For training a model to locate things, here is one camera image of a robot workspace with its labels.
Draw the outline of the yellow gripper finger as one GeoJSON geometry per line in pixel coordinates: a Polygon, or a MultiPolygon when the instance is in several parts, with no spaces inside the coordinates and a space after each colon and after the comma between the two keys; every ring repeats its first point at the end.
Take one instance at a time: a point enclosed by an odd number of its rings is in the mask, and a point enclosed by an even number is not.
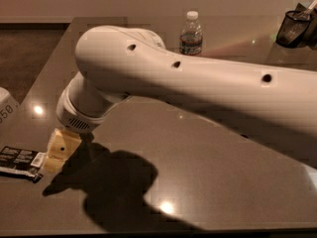
{"type": "Polygon", "coordinates": [[[65,163],[65,159],[57,158],[54,156],[48,156],[44,163],[44,169],[49,172],[58,172],[62,169],[65,163]]]}

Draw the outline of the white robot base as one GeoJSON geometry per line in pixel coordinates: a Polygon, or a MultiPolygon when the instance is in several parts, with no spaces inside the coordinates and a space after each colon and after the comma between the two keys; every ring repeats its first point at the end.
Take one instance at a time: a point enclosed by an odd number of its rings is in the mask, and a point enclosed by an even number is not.
{"type": "Polygon", "coordinates": [[[0,87],[0,127],[7,125],[19,108],[18,101],[5,88],[0,87]]]}

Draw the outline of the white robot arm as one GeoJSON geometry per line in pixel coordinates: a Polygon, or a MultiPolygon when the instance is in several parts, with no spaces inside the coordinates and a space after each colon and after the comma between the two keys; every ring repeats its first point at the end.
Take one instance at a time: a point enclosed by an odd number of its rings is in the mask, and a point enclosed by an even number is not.
{"type": "Polygon", "coordinates": [[[168,51],[156,33],[98,26],[75,46],[75,77],[56,117],[90,133],[132,96],[214,121],[307,166],[317,165],[317,72],[168,51]]]}

